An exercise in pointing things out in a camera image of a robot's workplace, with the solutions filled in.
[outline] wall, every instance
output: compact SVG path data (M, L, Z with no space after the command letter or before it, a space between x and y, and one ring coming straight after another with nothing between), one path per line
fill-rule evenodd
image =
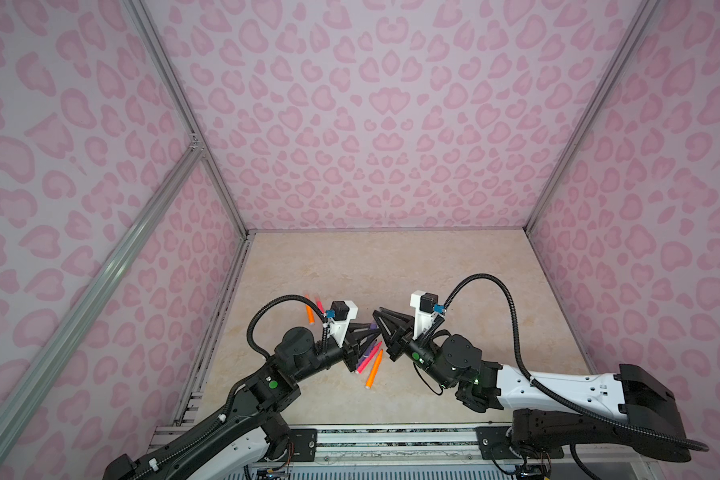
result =
M0 1L0 403L188 145L120 4L48 3Z
M641 365L710 444L668 478L720 478L720 2L669 2L533 242L597 369Z
M0 467L0 479L101 478L167 425L237 239L198 165Z
M149 2L251 228L524 225L637 0Z

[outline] pink leopard print wallpaper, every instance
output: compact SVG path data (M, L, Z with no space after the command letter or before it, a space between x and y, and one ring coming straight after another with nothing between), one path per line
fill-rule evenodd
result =
M167 425L231 267L236 238L198 165L88 332L0 479L101 478Z
M117 0L0 0L0 403L188 145Z
M532 238L600 371L636 363L720 480L720 0L673 0Z
M153 0L246 225L521 226L637 0Z

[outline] diagonal metal bar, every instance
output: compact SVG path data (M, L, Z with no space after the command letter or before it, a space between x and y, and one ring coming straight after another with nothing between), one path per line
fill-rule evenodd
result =
M643 43L643 39L647 35L651 25L656 18L658 18L657 13L661 10L663 3L664 0L643 0L637 7L637 13L632 18L632 22L629 27L627 27L621 43L619 43L614 56L611 58L610 63L608 63L603 78L600 80L597 89L592 95L592 100L590 100L586 106L584 115L581 116L581 120L579 120L574 133L570 136L565 149L563 149L563 153L560 155L560 159L557 161L552 175L550 175L547 183L541 190L538 202L530 212L530 216L528 216L528 222L525 225L525 231L528 235L532 234L538 226L539 218L541 218L542 213L551 202L552 194L562 181L563 174L565 174L567 168L574 162L581 141L592 129L598 114L605 108L608 97L616 88L626 66L630 60L632 60L635 53L637 53L637 49Z
M157 27L152 19L152 14L150 14L149 9L144 4L144 0L121 1L129 13L136 31L139 33L139 36L141 36L147 52L152 57L152 61L157 68L157 72L160 74L160 78L163 79L163 83L168 90L168 95L170 95L173 99L173 104L176 106L176 110L178 111L179 116L181 116L187 132L196 142L198 148L207 149L208 142L202 134L200 125L192 112L190 102L187 100L187 97L181 87L181 82L179 82L179 78L173 69L170 59L168 58L168 54L166 53L163 43L160 40L160 34L158 33ZM216 188L216 191L222 199L224 208L232 218L235 228L237 228L238 236L240 236L240 238L245 238L246 235L248 235L248 231L242 221L242 218L240 217L240 212L238 211L237 206L235 206L232 193L224 181L224 177L221 174L221 170L219 169L216 159L210 151L208 153L209 154L207 155L207 158L204 159L204 162L206 162L211 173L213 187Z
M67 313L48 344L37 354L29 370L0 405L0 465L45 400L48 391L91 325L104 310L106 302L163 219L203 154L199 148L189 148L184 153L102 265L96 278Z

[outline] robotic arm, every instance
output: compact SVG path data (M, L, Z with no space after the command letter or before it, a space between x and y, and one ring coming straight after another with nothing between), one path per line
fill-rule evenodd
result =
M495 282L507 297L518 367L482 360L482 350L463 336L438 331L456 294L478 279ZM576 444L621 444L666 462L688 462L689 450L709 450L686 438L672 391L638 366L623 364L617 374L588 376L528 371L520 355L514 302L495 276L464 279L442 305L437 295L418 290L411 295L411 306L413 316L385 308L373 313L390 358L395 361L406 355L417 372L423 370L440 385L440 394L455 387L456 398L476 412L514 410L502 446L519 457L543 458L554 448L570 445L576 463L596 478L578 459ZM438 345L434 340L441 336L445 340ZM546 472L539 468L544 470L524 462L512 473L518 478L536 478L534 474L543 478Z
M318 314L323 320L322 339L316 342L310 330L298 326L286 332L275 355L270 355L253 341L253 329L264 312L288 300L304 302ZM248 342L264 355L264 365L239 380L224 406L181 437L136 460L125 454L113 460L104 480L199 480L260 458L274 461L284 456L291 430L280 412L301 394L298 382L341 361L355 371L360 355L379 334L367 323L352 323L357 312L348 300L333 302L326 313L297 295L267 303L248 329Z

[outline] heart pattern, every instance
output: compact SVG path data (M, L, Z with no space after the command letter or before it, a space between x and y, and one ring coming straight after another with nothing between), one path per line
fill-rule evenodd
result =
M639 2L496 3L149 6L268 230L525 225Z
M124 15L117 0L0 2L0 403L189 143ZM158 226L0 478L100 477L170 414L200 341L191 325L204 326L237 240L202 167L169 214L180 225ZM168 251L167 232L190 258ZM180 266L192 274L168 293ZM186 338L147 328L155 316ZM179 354L163 361L161 343ZM140 352L144 370L124 382Z
M720 2L667 2L531 237L600 372L635 363L720 478Z

